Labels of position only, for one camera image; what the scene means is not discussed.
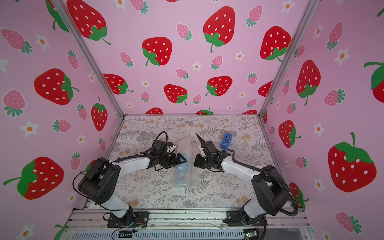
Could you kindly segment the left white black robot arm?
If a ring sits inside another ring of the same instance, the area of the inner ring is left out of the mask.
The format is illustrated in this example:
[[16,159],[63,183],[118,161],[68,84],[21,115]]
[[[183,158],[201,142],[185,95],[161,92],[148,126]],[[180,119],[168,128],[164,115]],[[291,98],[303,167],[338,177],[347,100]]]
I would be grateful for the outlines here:
[[173,151],[165,154],[151,154],[142,152],[139,155],[129,156],[115,161],[99,158],[94,165],[86,171],[78,185],[78,191],[86,198],[92,200],[117,218],[132,218],[133,210],[116,193],[117,182],[123,176],[139,171],[154,168],[160,165],[161,170],[173,168],[184,164],[187,159]]

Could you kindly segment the clear bubble wrap sheet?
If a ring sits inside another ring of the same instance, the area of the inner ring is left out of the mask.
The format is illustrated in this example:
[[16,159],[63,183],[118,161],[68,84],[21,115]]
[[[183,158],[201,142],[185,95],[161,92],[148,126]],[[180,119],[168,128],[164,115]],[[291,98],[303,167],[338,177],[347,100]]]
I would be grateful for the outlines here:
[[192,138],[185,138],[177,142],[177,154],[181,154],[182,163],[173,168],[173,186],[175,188],[194,187],[199,184],[199,169],[195,167],[194,162],[197,154],[200,153],[199,144],[193,142]]

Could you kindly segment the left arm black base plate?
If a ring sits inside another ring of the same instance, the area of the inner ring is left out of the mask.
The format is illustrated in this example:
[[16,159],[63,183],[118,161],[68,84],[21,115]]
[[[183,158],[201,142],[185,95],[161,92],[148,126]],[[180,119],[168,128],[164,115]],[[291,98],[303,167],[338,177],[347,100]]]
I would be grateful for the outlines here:
[[148,224],[150,212],[134,211],[127,212],[122,218],[110,214],[107,228],[138,228],[146,227]]

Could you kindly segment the blue tape dispenser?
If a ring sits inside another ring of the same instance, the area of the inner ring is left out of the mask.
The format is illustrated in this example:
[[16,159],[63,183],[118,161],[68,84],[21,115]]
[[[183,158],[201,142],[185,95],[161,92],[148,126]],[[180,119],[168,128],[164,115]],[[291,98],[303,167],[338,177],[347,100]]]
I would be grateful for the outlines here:
[[231,142],[232,142],[233,136],[229,133],[226,133],[223,137],[222,143],[221,143],[221,149],[222,150],[228,150],[230,148]]

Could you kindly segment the blue plastic wine glass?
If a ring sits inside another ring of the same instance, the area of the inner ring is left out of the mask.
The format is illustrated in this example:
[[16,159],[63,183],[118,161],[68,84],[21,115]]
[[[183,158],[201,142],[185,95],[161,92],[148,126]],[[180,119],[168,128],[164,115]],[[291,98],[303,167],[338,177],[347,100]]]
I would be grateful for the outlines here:
[[188,170],[188,165],[187,163],[178,165],[175,170],[176,174],[176,180],[175,184],[179,188],[183,188],[187,185],[186,179],[187,179],[187,170]]

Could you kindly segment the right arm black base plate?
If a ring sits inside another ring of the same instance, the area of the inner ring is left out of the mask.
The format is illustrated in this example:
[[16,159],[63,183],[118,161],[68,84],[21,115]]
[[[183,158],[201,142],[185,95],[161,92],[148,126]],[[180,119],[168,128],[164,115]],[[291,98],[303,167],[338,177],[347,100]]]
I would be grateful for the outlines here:
[[268,225],[264,215],[251,218],[240,210],[227,211],[223,223],[230,227],[265,227]]

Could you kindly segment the aluminium mounting rail frame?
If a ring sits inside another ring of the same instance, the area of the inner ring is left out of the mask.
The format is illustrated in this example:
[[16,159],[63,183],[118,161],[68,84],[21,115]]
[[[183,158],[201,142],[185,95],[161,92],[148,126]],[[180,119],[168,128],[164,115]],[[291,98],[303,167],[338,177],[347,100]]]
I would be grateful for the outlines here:
[[236,209],[140,209],[138,223],[108,223],[103,210],[73,211],[57,240],[314,240],[303,211],[258,217],[245,226]]

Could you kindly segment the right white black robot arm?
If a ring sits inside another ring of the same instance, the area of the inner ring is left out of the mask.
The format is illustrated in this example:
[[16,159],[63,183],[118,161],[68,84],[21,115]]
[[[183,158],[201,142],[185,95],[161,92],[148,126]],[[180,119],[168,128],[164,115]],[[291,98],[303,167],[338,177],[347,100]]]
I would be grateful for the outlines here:
[[214,172],[232,174],[251,183],[256,198],[246,202],[240,212],[243,221],[253,220],[262,215],[275,216],[283,211],[288,201],[295,198],[289,186],[281,179],[275,167],[256,168],[239,161],[233,161],[227,153],[198,154],[194,166]]

